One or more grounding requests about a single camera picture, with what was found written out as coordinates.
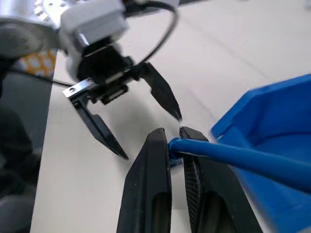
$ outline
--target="blue plastic bin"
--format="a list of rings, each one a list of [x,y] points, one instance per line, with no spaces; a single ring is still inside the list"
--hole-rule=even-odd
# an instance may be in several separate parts
[[[248,91],[211,131],[223,144],[311,163],[311,74]],[[233,169],[276,232],[311,231],[311,195]]]

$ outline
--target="white surface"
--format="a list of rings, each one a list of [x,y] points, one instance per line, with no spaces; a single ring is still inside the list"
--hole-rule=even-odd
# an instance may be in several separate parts
[[[297,0],[213,0],[180,8],[172,38],[151,60],[181,107],[182,125],[209,129],[252,87],[310,72],[311,12]],[[137,61],[163,34],[169,14],[129,21],[122,39]],[[69,81],[58,56],[55,78]],[[52,90],[32,233],[115,232],[125,176],[152,130],[168,140],[179,124],[144,82],[108,106],[91,107],[110,127],[130,161],[119,159],[88,132],[62,94]],[[172,233],[189,233],[183,170],[172,174]]]

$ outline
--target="black cable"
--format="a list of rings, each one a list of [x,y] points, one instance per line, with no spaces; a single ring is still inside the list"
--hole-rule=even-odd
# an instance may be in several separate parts
[[[38,79],[40,81],[43,81],[43,82],[46,82],[46,83],[51,83],[51,84],[55,84],[55,85],[59,85],[59,86],[64,86],[64,87],[71,87],[71,86],[74,85],[74,83],[66,83],[66,82],[62,82],[62,81],[59,81],[59,80],[55,80],[55,79],[54,80],[53,79],[49,79],[47,77],[44,77],[44,76],[41,76],[41,75],[36,75],[36,74],[31,74],[31,73],[28,73],[26,71],[19,70],[19,69],[11,69],[11,70],[9,70],[9,73],[26,75],[26,76],[36,78],[36,79]]]
[[[144,59],[142,59],[137,64],[137,66],[140,66],[144,62],[148,61],[164,45],[164,43],[167,41],[167,39],[170,37],[170,35],[174,31],[174,29],[177,25],[177,22],[178,22],[178,18],[179,18],[177,9],[175,7],[167,4],[167,3],[164,3],[164,2],[152,1],[151,0],[151,1],[147,1],[146,3],[143,3],[143,4],[132,3],[132,4],[129,4],[128,6],[126,6],[127,12],[141,11],[142,9],[146,9],[146,8],[158,8],[158,9],[164,9],[164,10],[171,11],[173,13],[173,19],[172,19],[170,27],[168,28],[167,32],[164,34],[164,36],[162,37],[160,42],[155,46],[155,48]]]

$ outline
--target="blue cable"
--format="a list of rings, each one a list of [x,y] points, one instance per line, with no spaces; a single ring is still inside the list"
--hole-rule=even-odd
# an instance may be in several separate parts
[[[173,139],[169,143],[170,161],[180,159],[177,152],[208,158],[251,171],[295,189],[311,193],[311,164],[257,150],[212,144],[192,139]]]

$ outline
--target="white table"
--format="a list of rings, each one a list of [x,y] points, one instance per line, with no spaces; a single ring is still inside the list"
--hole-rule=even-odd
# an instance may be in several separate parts
[[[181,20],[151,60],[171,85],[182,125],[209,129],[252,87],[296,77],[311,69],[311,13],[296,0],[214,0],[180,8]],[[129,20],[125,54],[137,61],[163,34],[169,14]],[[59,54],[55,78],[70,81]],[[179,124],[149,94],[144,82],[98,113],[130,157],[124,161],[97,142],[62,94],[52,89],[32,233],[115,232],[125,176],[152,130],[168,140]],[[172,174],[172,233],[189,233],[183,170]]]

